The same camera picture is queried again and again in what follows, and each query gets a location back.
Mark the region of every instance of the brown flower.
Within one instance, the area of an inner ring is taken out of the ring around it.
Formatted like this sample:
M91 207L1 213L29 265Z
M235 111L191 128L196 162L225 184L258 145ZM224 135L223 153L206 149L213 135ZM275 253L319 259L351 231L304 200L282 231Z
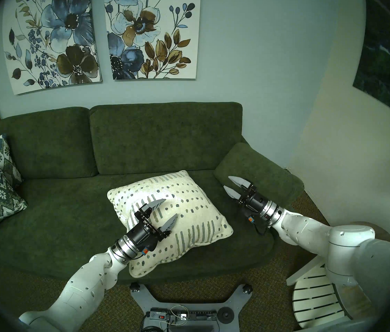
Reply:
M112 20L112 30L121 35L125 44L144 46L146 42L153 42L160 33L158 26L159 9L147 7L138 1L136 6L127 6Z
M57 58L60 76L69 77L69 84L91 83L90 78L98 75L98 63L88 47L68 46L65 54Z

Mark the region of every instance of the sofa seat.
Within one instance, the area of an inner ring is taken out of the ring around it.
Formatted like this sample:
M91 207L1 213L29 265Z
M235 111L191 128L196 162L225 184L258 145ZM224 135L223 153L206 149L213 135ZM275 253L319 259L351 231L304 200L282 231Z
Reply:
M105 252L126 233L107 192L165 173L26 180L17 192L28 208L0 223L0 263L40 276L69 279L94 254ZM214 170L188 173L227 218L234 234L158 265L139 282L182 281L266 264L278 237L270 232L258 236L246 219L237 216L237 207L214 177ZM133 281L127 268L118 275L120 284Z

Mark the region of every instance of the white wall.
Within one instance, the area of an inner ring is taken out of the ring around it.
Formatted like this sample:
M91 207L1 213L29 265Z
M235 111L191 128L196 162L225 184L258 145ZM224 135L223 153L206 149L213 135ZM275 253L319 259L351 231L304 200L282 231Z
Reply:
M289 169L332 226L367 221L390 233L390 108L352 86L365 0L339 0L327 69Z
M0 4L0 116L68 106L174 101L236 101L243 135L286 167L324 75L337 0L201 0L196 80L115 82L103 0L93 21L103 83L13 95L7 77Z

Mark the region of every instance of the sofa backrest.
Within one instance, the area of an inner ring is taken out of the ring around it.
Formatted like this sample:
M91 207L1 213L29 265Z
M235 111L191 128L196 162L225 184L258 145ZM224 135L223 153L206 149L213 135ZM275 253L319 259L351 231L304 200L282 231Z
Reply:
M23 178L79 178L97 174L89 110L54 109L0 120Z
M236 102L102 105L90 109L100 174L215 169L241 141Z

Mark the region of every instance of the sofa cushion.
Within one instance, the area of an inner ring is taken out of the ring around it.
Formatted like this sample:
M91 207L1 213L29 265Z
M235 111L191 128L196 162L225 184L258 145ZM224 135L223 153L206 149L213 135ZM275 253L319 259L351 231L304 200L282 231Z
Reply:
M97 174L89 110L54 109L0 120L12 158L24 179L78 178Z
M248 144L239 142L215 169L215 177L225 186L244 193L229 176L251 181L258 192L281 207L287 207L304 191L304 183L297 176L259 154Z
M183 281L266 264L272 254L272 234L257 236L252 224L235 215L236 206L213 170L188 173L235 233L191 249L181 259L157 267L140 281ZM28 208L0 224L0 262L41 276L69 279L94 254L106 252L126 233L106 193L161 174L165 172L25 181L17 191L26 199ZM132 281L128 269L119 273L118 283Z
M100 174L214 169L241 141L242 106L154 103L96 106L90 110Z

